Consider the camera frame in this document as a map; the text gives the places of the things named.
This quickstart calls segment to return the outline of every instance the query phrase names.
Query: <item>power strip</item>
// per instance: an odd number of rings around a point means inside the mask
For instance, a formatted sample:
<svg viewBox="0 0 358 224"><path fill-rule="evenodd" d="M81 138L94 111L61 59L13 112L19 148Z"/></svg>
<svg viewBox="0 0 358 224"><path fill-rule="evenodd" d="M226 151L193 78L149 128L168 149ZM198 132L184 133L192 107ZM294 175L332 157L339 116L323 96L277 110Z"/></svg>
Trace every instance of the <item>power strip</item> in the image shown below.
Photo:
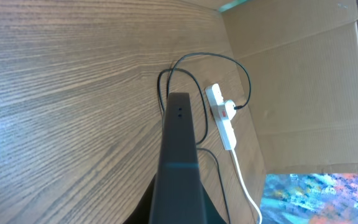
<svg viewBox="0 0 358 224"><path fill-rule="evenodd" d="M209 105L214 115L216 126L221 135L225 150L234 150L237 140L234 135L231 119L233 119L236 106L232 100L223 101L221 89L218 84L211 85L205 89Z"/></svg>

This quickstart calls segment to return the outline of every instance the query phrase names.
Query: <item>white plug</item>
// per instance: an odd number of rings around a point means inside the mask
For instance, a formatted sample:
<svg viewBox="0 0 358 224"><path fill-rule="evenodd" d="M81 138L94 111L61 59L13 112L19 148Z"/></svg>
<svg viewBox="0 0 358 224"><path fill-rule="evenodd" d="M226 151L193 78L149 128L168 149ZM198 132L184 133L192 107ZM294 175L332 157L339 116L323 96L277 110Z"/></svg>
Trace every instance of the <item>white plug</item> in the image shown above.
<svg viewBox="0 0 358 224"><path fill-rule="evenodd" d="M221 89L218 84L211 85L205 89L209 105L214 115L216 126L221 135L225 150L234 150L237 140L234 135L230 120L233 119L236 106L232 100L223 101Z"/></svg>

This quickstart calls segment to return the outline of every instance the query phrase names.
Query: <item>cardboard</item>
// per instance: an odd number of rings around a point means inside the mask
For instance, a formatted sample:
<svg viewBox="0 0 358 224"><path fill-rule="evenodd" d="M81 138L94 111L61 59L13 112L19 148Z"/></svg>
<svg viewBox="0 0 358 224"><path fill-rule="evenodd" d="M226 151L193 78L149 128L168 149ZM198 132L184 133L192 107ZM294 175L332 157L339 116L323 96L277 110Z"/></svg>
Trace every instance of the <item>cardboard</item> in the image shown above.
<svg viewBox="0 0 358 224"><path fill-rule="evenodd" d="M256 0L223 17L267 172L358 172L357 2Z"/></svg>

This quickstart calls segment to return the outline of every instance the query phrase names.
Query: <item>wood grain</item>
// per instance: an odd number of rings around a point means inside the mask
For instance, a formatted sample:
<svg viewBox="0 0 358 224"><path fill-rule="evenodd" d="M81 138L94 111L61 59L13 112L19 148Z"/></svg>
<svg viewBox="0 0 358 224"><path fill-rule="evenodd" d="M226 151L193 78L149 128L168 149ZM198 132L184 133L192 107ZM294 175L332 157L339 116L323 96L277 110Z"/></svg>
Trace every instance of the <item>wood grain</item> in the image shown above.
<svg viewBox="0 0 358 224"><path fill-rule="evenodd" d="M194 51L232 55L217 12L163 0L0 0L0 223L122 223L157 168L157 75ZM218 82L225 98L244 102L233 64L195 57L181 67L203 88ZM199 139L196 85L177 73L172 91L190 92ZM208 116L202 146L221 163L233 223L252 223ZM259 201L265 170L249 111L234 120L244 178ZM212 158L201 152L200 166L226 218Z"/></svg>

